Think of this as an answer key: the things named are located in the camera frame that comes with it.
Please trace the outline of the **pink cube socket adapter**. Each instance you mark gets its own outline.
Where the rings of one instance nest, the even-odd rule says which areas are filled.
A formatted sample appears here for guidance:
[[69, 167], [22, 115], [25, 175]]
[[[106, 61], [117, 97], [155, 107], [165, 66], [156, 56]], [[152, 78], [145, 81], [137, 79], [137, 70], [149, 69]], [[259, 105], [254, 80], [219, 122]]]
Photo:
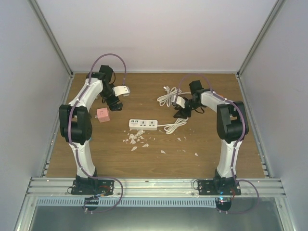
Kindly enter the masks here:
[[98, 121], [100, 123], [103, 122], [108, 122], [110, 121], [110, 115], [109, 115], [109, 110], [108, 108], [99, 108], [96, 110], [97, 115], [95, 116], [96, 119], [98, 119]]

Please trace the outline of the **white pink power strip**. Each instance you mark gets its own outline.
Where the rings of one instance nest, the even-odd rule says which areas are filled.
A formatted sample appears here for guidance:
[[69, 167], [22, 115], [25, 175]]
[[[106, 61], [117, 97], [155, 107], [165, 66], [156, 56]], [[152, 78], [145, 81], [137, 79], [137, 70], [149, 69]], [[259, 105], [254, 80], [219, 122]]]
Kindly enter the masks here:
[[150, 119], [130, 119], [128, 126], [130, 130], [157, 130], [158, 121]]

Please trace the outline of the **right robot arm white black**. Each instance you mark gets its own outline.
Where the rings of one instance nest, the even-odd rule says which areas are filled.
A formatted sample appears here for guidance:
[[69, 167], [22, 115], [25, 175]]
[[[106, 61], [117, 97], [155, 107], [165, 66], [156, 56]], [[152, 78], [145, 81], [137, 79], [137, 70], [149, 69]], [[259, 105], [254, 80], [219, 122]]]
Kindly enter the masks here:
[[213, 178], [213, 189], [219, 195], [236, 186], [236, 161], [239, 148], [249, 132], [245, 106], [242, 101], [230, 101], [212, 89], [204, 89], [199, 80], [189, 84], [191, 99], [179, 96], [179, 91], [171, 97], [177, 112], [175, 118], [187, 119], [192, 110], [207, 107], [216, 117], [217, 134], [221, 139], [221, 152]]

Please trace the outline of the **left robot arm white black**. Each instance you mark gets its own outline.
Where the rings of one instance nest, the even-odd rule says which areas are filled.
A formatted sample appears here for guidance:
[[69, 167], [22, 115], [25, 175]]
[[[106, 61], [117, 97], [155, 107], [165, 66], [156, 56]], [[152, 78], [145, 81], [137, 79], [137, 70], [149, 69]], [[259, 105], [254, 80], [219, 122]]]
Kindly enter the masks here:
[[77, 96], [68, 104], [59, 107], [60, 133], [69, 143], [77, 165], [77, 176], [85, 178], [82, 188], [88, 194], [99, 190], [96, 167], [90, 153], [92, 123], [89, 110], [97, 96], [107, 103], [111, 111], [121, 111], [123, 104], [115, 95], [111, 78], [114, 71], [101, 65], [98, 72], [89, 73]]

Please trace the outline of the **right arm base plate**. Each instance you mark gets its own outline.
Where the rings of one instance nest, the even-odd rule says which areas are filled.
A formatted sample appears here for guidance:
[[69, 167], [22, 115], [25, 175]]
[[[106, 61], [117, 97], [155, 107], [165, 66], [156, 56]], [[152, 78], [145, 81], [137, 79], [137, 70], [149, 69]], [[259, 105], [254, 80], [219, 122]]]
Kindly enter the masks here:
[[241, 195], [234, 180], [197, 180], [199, 195], [232, 196]]

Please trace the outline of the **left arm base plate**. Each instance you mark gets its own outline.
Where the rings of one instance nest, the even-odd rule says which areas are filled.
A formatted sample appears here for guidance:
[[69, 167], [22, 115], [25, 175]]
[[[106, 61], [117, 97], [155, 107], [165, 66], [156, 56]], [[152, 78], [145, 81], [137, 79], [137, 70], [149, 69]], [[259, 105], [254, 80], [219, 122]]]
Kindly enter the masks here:
[[96, 180], [92, 178], [76, 178], [67, 189], [72, 195], [109, 196], [113, 194], [114, 180]]

